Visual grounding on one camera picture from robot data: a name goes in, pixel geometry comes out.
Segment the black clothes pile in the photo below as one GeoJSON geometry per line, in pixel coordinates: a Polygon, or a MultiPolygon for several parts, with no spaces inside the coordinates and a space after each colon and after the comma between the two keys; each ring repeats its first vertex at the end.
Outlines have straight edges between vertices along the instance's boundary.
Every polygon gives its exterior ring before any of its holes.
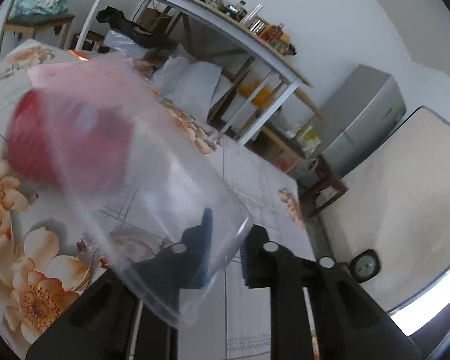
{"type": "Polygon", "coordinates": [[[101,24],[108,24],[112,30],[129,37],[141,47],[172,50],[178,43],[165,35],[156,35],[129,19],[124,13],[114,7],[107,7],[97,13],[96,19],[101,24]]]}

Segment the wooden chair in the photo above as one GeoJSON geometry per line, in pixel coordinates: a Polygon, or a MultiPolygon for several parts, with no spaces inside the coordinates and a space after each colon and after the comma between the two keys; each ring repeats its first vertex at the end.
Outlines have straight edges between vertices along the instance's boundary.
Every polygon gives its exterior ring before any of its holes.
{"type": "Polygon", "coordinates": [[[60,36],[59,47],[64,48],[67,41],[74,15],[66,12],[54,16],[18,16],[12,17],[12,10],[16,0],[5,0],[0,8],[0,59],[6,33],[14,33],[18,38],[34,39],[36,34],[52,29],[60,36]]]}

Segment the grey refrigerator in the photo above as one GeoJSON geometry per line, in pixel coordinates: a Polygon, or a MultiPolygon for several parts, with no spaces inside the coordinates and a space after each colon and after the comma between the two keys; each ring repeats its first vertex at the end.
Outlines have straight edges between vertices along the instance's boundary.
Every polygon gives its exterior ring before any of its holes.
{"type": "Polygon", "coordinates": [[[395,78],[360,64],[323,104],[315,150],[340,176],[367,159],[407,113],[395,78]]]}

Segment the long white shelf table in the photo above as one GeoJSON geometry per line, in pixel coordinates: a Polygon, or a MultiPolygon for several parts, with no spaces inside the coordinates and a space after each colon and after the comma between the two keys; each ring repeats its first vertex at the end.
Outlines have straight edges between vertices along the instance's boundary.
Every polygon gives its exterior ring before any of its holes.
{"type": "MultiPolygon", "coordinates": [[[[213,28],[230,40],[235,41],[243,51],[250,57],[257,57],[266,63],[272,72],[280,76],[282,80],[279,88],[283,89],[282,94],[263,111],[253,122],[244,125],[243,133],[239,134],[237,141],[244,145],[252,136],[256,134],[272,115],[285,103],[292,95],[300,98],[314,115],[322,119],[319,108],[310,97],[302,90],[302,86],[311,86],[311,82],[306,79],[295,67],[288,63],[284,57],[273,50],[268,44],[256,35],[252,34],[242,24],[225,16],[223,13],[199,0],[156,0],[176,9],[179,13],[193,17],[205,25],[213,28]]],[[[75,49],[80,51],[83,48],[84,40],[88,34],[94,18],[98,12],[101,0],[95,0],[88,16],[84,22],[75,49]]]]}

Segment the clear plastic bag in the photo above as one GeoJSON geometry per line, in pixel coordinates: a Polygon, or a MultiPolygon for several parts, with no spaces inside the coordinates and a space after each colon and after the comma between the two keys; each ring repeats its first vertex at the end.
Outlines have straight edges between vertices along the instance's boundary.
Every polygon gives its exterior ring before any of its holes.
{"type": "Polygon", "coordinates": [[[65,194],[122,283],[164,322],[195,321],[252,228],[206,159],[206,134],[160,102],[125,55],[27,70],[6,158],[65,194]]]}

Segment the small wooden side table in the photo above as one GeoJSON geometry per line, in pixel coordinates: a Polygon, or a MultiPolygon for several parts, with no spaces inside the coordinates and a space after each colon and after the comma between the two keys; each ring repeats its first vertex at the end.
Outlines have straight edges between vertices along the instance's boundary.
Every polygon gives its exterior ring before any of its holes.
{"type": "Polygon", "coordinates": [[[248,143],[249,149],[255,154],[265,158],[282,172],[296,177],[301,200],[315,203],[323,191],[331,193],[331,197],[315,205],[315,209],[309,213],[310,217],[317,216],[348,191],[342,177],[322,155],[316,153],[320,143],[310,121],[296,132],[289,131],[281,108],[260,127],[248,143]]]}

